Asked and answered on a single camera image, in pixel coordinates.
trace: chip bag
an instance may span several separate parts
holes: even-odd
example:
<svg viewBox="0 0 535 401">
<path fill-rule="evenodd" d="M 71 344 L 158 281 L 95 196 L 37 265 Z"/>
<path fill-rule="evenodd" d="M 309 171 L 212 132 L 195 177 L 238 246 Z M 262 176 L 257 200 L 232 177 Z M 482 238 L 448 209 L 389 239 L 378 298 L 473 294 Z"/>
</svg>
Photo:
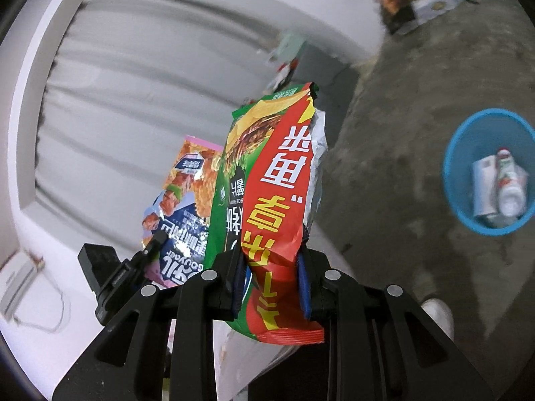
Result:
<svg viewBox="0 0 535 401">
<path fill-rule="evenodd" d="M 169 239 L 145 270 L 145 277 L 163 286 L 183 284 L 204 269 L 210 212 L 222 147 L 186 137 L 163 191 L 145 210 L 143 245 L 157 230 Z"/>
<path fill-rule="evenodd" d="M 301 311 L 296 268 L 326 151 L 315 90 L 312 83 L 286 89 L 233 113 L 212 204 L 205 265 L 237 245 L 248 262 L 242 308 L 229 324 L 272 344 L 324 340 L 323 328 Z"/>
</svg>

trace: power cord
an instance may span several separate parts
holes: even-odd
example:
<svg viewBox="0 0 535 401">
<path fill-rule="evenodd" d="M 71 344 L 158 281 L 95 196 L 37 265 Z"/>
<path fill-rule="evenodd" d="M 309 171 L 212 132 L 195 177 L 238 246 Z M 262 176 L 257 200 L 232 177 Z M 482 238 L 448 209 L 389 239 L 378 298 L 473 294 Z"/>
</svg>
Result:
<svg viewBox="0 0 535 401">
<path fill-rule="evenodd" d="M 18 318 L 16 315 L 13 315 L 13 321 L 18 325 L 18 326 L 24 326 L 24 327 L 29 327 L 29 328 L 32 328 L 32 329 L 36 329 L 36 330 L 40 330 L 40 331 L 43 331 L 45 333 L 56 333 L 62 323 L 63 323 L 63 318 L 65 316 L 65 297 L 64 297 L 64 294 L 63 294 L 63 291 L 61 291 L 60 287 L 58 286 L 58 284 L 55 282 L 55 280 L 52 278 L 52 275 L 47 276 L 45 274 L 45 272 L 43 271 L 43 276 L 46 278 L 46 280 L 48 280 L 48 282 L 52 285 L 52 287 L 59 293 L 60 297 L 61 297 L 61 300 L 62 300 L 62 314 L 61 314 L 61 317 L 60 317 L 60 321 L 53 327 L 53 328 L 49 328 L 49 327 L 45 327 L 43 325 L 39 325 L 39 324 L 34 324 L 32 322 L 25 322 L 25 321 L 22 321 L 20 320 L 20 318 Z"/>
</svg>

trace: snack bag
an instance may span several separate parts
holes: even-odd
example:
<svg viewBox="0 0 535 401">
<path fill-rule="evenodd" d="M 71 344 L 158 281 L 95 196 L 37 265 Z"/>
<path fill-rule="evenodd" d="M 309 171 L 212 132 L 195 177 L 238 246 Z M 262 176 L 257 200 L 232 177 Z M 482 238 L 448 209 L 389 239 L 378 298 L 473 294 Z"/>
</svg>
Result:
<svg viewBox="0 0 535 401">
<path fill-rule="evenodd" d="M 210 211 L 222 147 L 186 137 L 163 191 L 145 210 L 143 246 L 157 230 L 169 239 L 145 270 L 145 277 L 171 287 L 204 268 Z"/>
<path fill-rule="evenodd" d="M 315 90 L 312 83 L 283 90 L 233 113 L 213 200 L 205 265 L 237 245 L 248 262 L 242 308 L 229 324 L 272 344 L 324 340 L 323 328 L 301 311 L 296 269 L 326 151 Z"/>
</svg>

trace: trash bin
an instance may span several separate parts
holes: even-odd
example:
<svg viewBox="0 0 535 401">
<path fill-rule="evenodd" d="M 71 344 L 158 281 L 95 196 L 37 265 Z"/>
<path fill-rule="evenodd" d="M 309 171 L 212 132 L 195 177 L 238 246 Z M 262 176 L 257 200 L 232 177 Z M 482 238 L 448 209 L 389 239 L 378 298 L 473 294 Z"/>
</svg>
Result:
<svg viewBox="0 0 535 401">
<path fill-rule="evenodd" d="M 529 174 L 525 214 L 511 226 L 489 228 L 473 217 L 472 163 L 506 147 L 516 163 Z M 498 236 L 525 225 L 535 213 L 535 131 L 515 113 L 489 108 L 466 119 L 449 142 L 442 177 L 449 206 L 468 228 L 483 235 Z"/>
</svg>

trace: white bottle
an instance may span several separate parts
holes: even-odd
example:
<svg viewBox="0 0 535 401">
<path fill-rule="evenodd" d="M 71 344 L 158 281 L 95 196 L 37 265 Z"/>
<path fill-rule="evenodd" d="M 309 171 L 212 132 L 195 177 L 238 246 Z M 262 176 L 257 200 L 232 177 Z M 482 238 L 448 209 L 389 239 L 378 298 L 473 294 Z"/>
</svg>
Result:
<svg viewBox="0 0 535 401">
<path fill-rule="evenodd" d="M 524 211 L 526 194 L 515 167 L 515 160 L 507 149 L 497 154 L 498 166 L 498 209 L 505 217 L 518 217 Z"/>
</svg>

